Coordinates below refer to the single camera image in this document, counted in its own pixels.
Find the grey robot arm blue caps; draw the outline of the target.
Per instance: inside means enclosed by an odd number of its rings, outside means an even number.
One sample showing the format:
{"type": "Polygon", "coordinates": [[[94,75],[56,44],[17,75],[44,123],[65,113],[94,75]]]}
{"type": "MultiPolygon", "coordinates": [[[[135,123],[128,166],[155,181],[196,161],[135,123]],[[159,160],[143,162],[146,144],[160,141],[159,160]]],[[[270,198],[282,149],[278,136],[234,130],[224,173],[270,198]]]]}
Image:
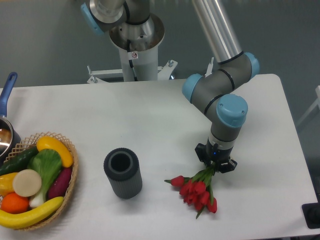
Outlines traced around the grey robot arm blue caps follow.
{"type": "MultiPolygon", "coordinates": [[[[237,166],[231,152],[248,112],[247,102],[233,91],[255,77],[260,65],[253,54],[242,50],[220,1],[195,0],[192,4],[218,70],[189,76],[182,93],[211,121],[206,144],[195,148],[199,160],[227,173],[237,166]]],[[[148,0],[87,0],[80,10],[92,31],[108,33],[118,48],[124,81],[160,79],[158,46],[165,29],[151,13],[148,0]]]]}

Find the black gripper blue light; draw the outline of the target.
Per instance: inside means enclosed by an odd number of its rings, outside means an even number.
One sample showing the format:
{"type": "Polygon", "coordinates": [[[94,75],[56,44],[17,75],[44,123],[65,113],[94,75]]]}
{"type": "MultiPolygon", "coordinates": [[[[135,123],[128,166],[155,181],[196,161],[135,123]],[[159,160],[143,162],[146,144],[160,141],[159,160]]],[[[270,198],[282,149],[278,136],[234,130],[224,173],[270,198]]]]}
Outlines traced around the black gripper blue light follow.
{"type": "Polygon", "coordinates": [[[219,149],[215,145],[217,143],[211,144],[209,140],[207,140],[206,145],[198,143],[194,150],[199,161],[204,163],[206,167],[215,162],[215,171],[222,174],[234,171],[237,167],[237,162],[229,157],[233,147],[219,149]]]}

